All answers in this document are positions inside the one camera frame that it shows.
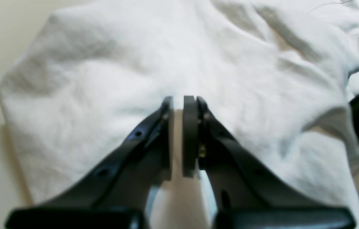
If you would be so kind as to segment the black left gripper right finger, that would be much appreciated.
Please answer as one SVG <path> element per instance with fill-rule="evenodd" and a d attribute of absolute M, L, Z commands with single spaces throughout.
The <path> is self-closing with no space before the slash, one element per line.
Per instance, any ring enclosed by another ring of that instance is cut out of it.
<path fill-rule="evenodd" d="M 183 176 L 205 171 L 216 201 L 214 229 L 354 229 L 345 207 L 322 204 L 284 183 L 247 151 L 202 97 L 183 104 Z"/>

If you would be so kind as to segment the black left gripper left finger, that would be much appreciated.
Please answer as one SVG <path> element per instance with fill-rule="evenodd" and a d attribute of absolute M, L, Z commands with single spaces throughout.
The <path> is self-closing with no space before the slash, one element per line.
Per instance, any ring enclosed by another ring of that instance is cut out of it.
<path fill-rule="evenodd" d="M 7 229 L 149 229 L 150 190 L 171 178 L 173 97 L 140 122 L 123 143 L 64 193 L 13 210 Z"/>

